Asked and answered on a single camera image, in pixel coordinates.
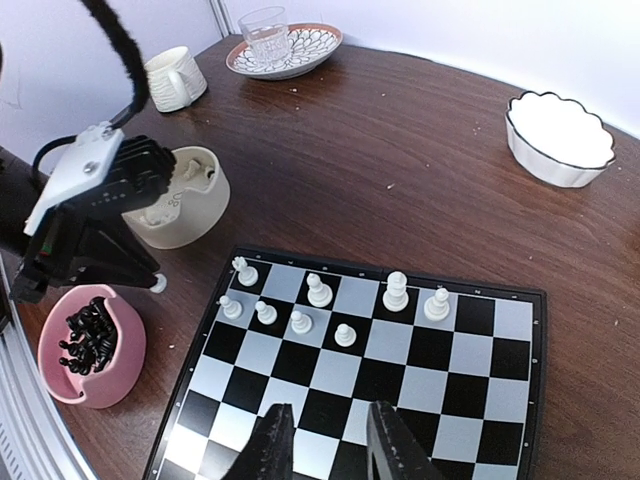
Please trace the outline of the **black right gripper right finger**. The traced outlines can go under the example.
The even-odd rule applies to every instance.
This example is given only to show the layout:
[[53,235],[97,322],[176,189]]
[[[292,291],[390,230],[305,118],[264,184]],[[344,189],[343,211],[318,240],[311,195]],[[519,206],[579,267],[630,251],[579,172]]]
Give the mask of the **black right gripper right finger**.
[[386,401],[369,405],[366,441],[368,479],[444,479]]

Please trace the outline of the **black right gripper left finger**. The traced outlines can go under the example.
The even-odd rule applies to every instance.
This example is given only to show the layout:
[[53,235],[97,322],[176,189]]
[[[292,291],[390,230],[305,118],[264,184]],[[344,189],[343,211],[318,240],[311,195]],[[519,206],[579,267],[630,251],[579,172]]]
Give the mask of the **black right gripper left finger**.
[[292,479],[294,433],[292,405],[273,404],[223,479]]

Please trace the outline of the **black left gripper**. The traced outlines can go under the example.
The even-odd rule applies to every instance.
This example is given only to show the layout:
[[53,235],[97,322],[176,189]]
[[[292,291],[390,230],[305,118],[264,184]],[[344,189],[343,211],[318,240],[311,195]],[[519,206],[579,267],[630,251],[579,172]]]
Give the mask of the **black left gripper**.
[[160,273],[123,215],[167,193],[175,157],[146,135],[124,140],[100,184],[49,208],[28,235],[25,222],[42,181],[9,157],[9,252],[19,260],[10,296],[38,303],[51,287],[112,284],[150,289]]

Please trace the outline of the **white chess piece tall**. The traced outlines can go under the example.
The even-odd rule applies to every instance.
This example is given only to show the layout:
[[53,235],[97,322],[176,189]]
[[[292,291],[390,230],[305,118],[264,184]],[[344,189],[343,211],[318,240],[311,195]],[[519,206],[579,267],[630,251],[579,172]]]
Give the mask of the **white chess piece tall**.
[[382,297],[384,307],[391,312],[400,312],[409,302],[407,277],[401,271],[393,271],[387,277],[386,289]]
[[449,312],[449,291],[444,287],[438,288],[434,295],[425,301],[424,315],[430,321],[442,321]]

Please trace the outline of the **white rook corner piece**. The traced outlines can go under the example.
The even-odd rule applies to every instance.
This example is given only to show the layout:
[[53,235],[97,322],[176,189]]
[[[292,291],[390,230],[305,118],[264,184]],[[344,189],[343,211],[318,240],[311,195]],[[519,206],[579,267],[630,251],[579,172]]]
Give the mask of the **white rook corner piece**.
[[257,283],[259,279],[258,271],[248,263],[245,257],[236,256],[232,261],[232,266],[237,272],[237,279],[241,285],[251,287]]

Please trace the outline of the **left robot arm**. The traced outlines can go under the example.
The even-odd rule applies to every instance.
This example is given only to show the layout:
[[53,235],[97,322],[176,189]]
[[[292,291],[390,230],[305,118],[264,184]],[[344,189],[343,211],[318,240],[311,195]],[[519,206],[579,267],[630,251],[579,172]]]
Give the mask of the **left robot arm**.
[[10,295],[37,304],[49,288],[109,284],[150,289],[160,270],[124,214],[167,193],[176,159],[146,135],[124,140],[103,182],[49,210],[37,232],[24,224],[39,182],[11,153],[1,156],[1,248],[19,258]]

